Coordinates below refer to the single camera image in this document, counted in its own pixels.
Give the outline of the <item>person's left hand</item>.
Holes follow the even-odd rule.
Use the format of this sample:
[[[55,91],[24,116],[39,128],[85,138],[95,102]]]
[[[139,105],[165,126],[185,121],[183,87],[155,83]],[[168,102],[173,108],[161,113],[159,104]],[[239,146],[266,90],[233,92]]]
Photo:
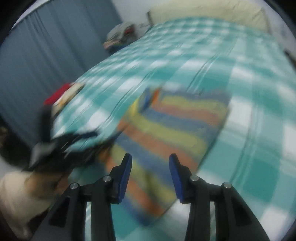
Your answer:
[[[60,196],[69,186],[70,172],[41,173],[33,172],[25,181],[26,191],[38,198],[54,198]]]

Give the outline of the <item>cream sleeved left forearm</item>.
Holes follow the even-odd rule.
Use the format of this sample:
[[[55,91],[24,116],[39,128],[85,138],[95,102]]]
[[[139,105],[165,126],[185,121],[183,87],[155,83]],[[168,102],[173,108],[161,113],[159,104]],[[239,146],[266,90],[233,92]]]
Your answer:
[[[29,222],[45,212],[51,199],[33,196],[25,188],[30,172],[11,172],[1,179],[1,213],[13,234],[21,240],[32,236]]]

